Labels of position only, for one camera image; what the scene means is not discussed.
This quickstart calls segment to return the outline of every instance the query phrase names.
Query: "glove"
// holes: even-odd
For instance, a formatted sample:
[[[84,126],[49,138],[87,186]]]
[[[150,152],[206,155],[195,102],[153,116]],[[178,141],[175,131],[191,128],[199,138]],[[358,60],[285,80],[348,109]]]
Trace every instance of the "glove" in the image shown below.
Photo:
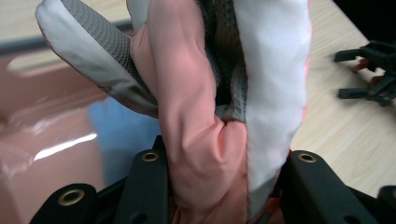
[[[97,132],[107,186],[127,176],[134,156],[150,149],[161,134],[157,119],[135,113],[112,98],[90,105],[88,118]]]
[[[147,23],[130,45],[143,80],[139,90],[146,91],[110,93],[139,112],[155,114],[157,107],[137,103],[157,102],[177,203],[174,223],[255,222],[265,212],[304,112],[308,3],[215,1],[215,27],[213,11],[207,10],[211,3],[151,0]],[[222,14],[219,6],[231,7]],[[232,30],[222,33],[229,27],[219,25],[228,21],[220,15],[232,15],[232,9],[234,18],[226,22]],[[41,24],[46,12],[38,14]],[[240,47],[233,46],[235,26]],[[222,46],[225,34],[232,38]],[[53,38],[48,41],[53,46]],[[243,57],[237,54],[241,50]],[[96,83],[100,78],[91,76]],[[219,90],[230,92],[218,100]]]

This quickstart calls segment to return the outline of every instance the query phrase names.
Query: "gray mesh fabric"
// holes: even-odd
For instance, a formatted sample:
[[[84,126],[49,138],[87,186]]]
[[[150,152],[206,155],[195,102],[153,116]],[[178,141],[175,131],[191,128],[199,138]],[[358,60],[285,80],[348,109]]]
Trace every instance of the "gray mesh fabric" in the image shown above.
[[[233,10],[233,0],[216,0],[214,9],[217,18],[215,53],[221,68],[225,91],[231,94],[231,102],[221,118],[225,121],[237,119],[245,122],[248,76]]]
[[[219,87],[223,80],[221,69],[214,50],[214,33],[216,29],[216,15],[213,5],[209,1],[196,1],[204,18],[205,25],[205,53],[215,75],[216,86]]]
[[[79,0],[61,0],[64,7],[95,41],[147,91],[129,53],[130,38]]]

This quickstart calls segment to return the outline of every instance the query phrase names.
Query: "white fabric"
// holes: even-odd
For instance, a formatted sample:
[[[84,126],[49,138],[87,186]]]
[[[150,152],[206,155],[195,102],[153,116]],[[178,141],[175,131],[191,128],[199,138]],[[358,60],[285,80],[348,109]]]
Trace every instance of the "white fabric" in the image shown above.
[[[98,86],[111,87],[108,93],[121,99],[122,104],[156,117],[157,106],[148,100],[147,92],[81,27],[60,0],[44,0],[35,16],[55,53]]]
[[[137,32],[148,18],[149,0],[126,0],[134,30]]]
[[[304,112],[308,2],[233,0],[233,5],[248,76],[249,213],[257,214],[272,190]]]

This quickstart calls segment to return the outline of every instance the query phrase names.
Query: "pink plastic sheet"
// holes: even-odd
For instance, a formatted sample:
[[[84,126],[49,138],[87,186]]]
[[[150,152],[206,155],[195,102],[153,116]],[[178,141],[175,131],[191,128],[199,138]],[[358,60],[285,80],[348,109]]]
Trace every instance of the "pink plastic sheet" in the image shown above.
[[[0,223],[29,223],[53,191],[106,184],[87,106],[106,95],[65,63],[10,71],[0,58]]]

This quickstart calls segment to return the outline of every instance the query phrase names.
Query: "glove finger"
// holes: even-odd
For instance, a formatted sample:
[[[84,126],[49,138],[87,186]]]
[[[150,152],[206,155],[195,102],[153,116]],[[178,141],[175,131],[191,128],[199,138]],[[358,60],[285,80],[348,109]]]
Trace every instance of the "glove finger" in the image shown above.
[[[35,13],[52,50],[132,110],[157,116],[157,106],[129,54],[130,38],[79,0],[44,0]]]
[[[249,209],[263,208],[305,106],[306,0],[233,0],[247,66]]]
[[[145,33],[180,208],[176,217],[180,223],[245,223],[246,128],[215,115],[216,79],[199,6],[194,0],[150,1]]]

